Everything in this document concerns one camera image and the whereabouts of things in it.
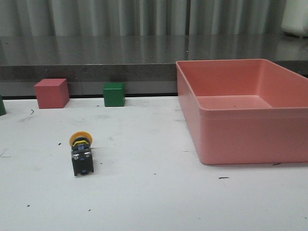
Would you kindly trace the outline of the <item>green cube block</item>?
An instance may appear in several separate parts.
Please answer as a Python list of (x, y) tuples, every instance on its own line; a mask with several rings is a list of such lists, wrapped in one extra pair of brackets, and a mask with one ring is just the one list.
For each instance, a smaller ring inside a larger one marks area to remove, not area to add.
[(103, 88), (105, 107), (123, 107), (125, 105), (125, 84), (109, 82)]

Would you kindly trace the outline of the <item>yellow push button switch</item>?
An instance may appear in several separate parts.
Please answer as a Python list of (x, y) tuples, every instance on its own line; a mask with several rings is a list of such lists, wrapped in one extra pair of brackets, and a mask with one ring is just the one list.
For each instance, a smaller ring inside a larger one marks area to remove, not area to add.
[(74, 133), (69, 140), (74, 176), (87, 175), (94, 172), (92, 156), (92, 135), (86, 131)]

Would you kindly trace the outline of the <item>dark green block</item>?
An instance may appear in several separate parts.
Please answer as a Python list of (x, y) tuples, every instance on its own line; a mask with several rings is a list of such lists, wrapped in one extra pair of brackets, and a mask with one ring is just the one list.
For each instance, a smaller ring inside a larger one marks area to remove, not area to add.
[(0, 116), (3, 116), (6, 114), (6, 109), (5, 109), (5, 105), (3, 102), (3, 97), (2, 95), (0, 95)]

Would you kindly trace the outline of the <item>grey pleated curtain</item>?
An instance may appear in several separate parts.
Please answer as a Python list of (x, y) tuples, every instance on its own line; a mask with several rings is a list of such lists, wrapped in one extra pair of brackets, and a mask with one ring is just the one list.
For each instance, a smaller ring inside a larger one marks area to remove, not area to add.
[(166, 36), (281, 33), (286, 0), (3, 0), (0, 34)]

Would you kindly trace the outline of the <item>grey stone counter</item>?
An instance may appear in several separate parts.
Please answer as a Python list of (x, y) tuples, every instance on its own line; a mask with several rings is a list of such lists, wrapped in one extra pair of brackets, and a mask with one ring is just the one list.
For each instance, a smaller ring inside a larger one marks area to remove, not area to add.
[(123, 82), (130, 96), (177, 94), (176, 61), (267, 59), (308, 74), (308, 40), (282, 34), (1, 37), (0, 93), (33, 98), (45, 78), (65, 78), (76, 98)]

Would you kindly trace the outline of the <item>pink plastic bin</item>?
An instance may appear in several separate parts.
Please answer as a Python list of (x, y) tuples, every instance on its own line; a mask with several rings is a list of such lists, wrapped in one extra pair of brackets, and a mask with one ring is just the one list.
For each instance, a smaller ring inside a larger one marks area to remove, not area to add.
[(308, 80), (266, 59), (178, 61), (178, 97), (208, 165), (308, 160)]

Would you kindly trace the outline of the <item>pink cube block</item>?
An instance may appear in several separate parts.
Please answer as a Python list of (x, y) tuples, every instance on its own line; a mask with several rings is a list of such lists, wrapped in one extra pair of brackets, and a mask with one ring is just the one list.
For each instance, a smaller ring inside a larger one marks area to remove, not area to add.
[(39, 109), (64, 108), (70, 100), (66, 78), (47, 78), (34, 85)]

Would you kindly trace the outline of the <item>white blender appliance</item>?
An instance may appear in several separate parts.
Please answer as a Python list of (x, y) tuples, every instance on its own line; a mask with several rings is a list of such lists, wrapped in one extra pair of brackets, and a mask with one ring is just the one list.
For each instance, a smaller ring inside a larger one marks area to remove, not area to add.
[(298, 36), (308, 36), (308, 1), (287, 0), (281, 24), (282, 32)]

